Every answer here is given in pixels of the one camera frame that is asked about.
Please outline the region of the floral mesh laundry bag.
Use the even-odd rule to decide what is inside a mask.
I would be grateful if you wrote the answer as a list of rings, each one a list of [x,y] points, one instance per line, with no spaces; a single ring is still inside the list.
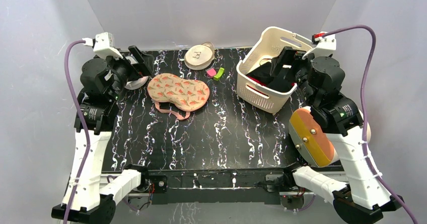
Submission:
[[[189,118],[191,112],[202,108],[210,97],[210,89],[205,82],[183,79],[171,73],[155,76],[148,83],[147,91],[159,112],[172,114],[178,120]],[[161,109],[161,103],[171,103],[184,111],[185,115]]]

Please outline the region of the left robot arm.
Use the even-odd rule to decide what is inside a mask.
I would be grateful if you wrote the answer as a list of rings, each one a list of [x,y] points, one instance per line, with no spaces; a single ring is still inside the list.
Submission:
[[[147,191],[146,167],[130,164],[101,186],[105,151],[118,114],[117,100],[127,83],[152,75],[153,57],[136,46],[121,58],[95,56],[82,66],[82,89],[70,90],[77,114],[75,155],[62,202],[51,217],[63,223],[111,223],[116,207],[130,192]]]

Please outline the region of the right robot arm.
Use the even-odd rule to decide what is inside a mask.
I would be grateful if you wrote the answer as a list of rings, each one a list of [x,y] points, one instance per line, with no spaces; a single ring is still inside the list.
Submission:
[[[345,73],[330,56],[282,59],[285,80],[303,92],[306,106],[289,120],[289,134],[305,160],[284,176],[290,191],[309,189],[331,203],[346,223],[375,223],[404,204],[380,182],[371,159],[367,124],[356,103],[341,93]]]

